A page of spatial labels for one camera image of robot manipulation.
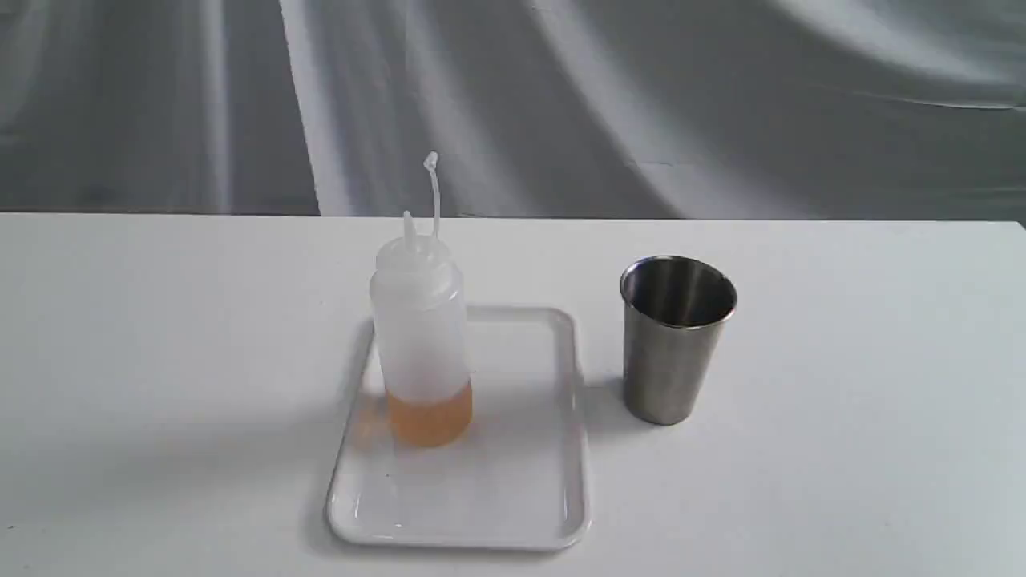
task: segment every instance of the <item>tray rim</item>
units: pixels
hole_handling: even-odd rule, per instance
[[[348,407],[343,408],[343,412],[346,414],[346,423],[343,429],[343,435],[339,447],[339,452],[336,455],[334,467],[331,470],[331,479],[328,484],[327,500],[324,504],[324,515],[331,528],[331,531],[341,539],[346,542],[354,543],[357,545],[378,545],[378,546],[397,546],[397,547],[430,547],[430,548],[449,548],[449,549],[485,549],[485,550],[521,550],[521,551],[559,551],[566,549],[584,538],[584,535],[591,528],[592,523],[592,504],[591,504],[591,464],[588,451],[588,431],[585,427],[584,416],[583,416],[583,406],[581,402],[580,394],[581,389],[584,386],[584,374],[581,371],[581,360],[579,354],[578,345],[578,329],[577,321],[574,317],[566,311],[544,305],[502,305],[502,304],[482,304],[482,303],[470,303],[467,305],[467,321],[473,322],[473,317],[482,314],[511,314],[511,313],[526,313],[526,314],[543,314],[557,322],[565,325],[566,330],[570,336],[570,354],[573,356],[573,369],[574,374],[570,383],[570,399],[569,399],[569,418],[570,426],[573,427],[573,435],[578,439],[576,444],[578,451],[580,452],[580,469],[581,469],[581,495],[582,495],[582,514],[581,523],[569,531],[566,535],[556,538],[542,538],[542,539],[523,539],[520,541],[509,541],[509,540],[465,540],[465,539],[453,539],[450,537],[438,537],[438,538],[425,538],[425,537],[403,537],[402,539],[396,539],[391,535],[374,535],[367,532],[351,531],[348,528],[348,524],[343,522],[343,520],[338,518],[336,515],[336,507],[333,503],[338,499],[336,491],[336,483],[339,476],[339,470],[342,467],[343,454],[346,451],[346,439],[349,436],[350,428],[353,423],[353,411],[356,409],[358,392],[363,387],[364,378],[366,376],[367,370],[373,362],[373,352],[377,345],[377,335],[373,331],[373,323],[370,324],[369,329],[369,339],[365,346],[365,352],[362,354],[363,363],[360,369],[358,377],[354,380],[354,384],[350,387],[351,390],[347,391]]]

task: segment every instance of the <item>metal cup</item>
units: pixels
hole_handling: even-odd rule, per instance
[[[721,272],[683,257],[650,257],[620,277],[624,402],[635,417],[673,425],[692,413],[720,330],[738,305]]]

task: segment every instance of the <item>white tray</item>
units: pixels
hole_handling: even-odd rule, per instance
[[[555,550],[591,523],[574,320],[470,307],[474,419],[456,441],[392,437],[374,343],[350,413],[327,517],[363,544]]]

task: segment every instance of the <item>plastic squeeze bottle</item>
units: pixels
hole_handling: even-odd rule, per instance
[[[437,162],[435,152],[424,161],[434,192],[434,231],[417,234],[409,211],[403,213],[403,235],[378,252],[370,278],[389,421],[395,436],[420,447],[456,439],[473,413],[463,273],[438,239]]]

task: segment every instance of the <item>table surface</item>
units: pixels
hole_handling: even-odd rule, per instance
[[[0,216],[0,574],[1026,575],[1018,225],[443,221],[473,302],[578,321],[594,521],[554,555],[326,528],[399,232]],[[660,428],[617,400],[617,280],[667,253],[721,268],[740,306],[696,413]]]

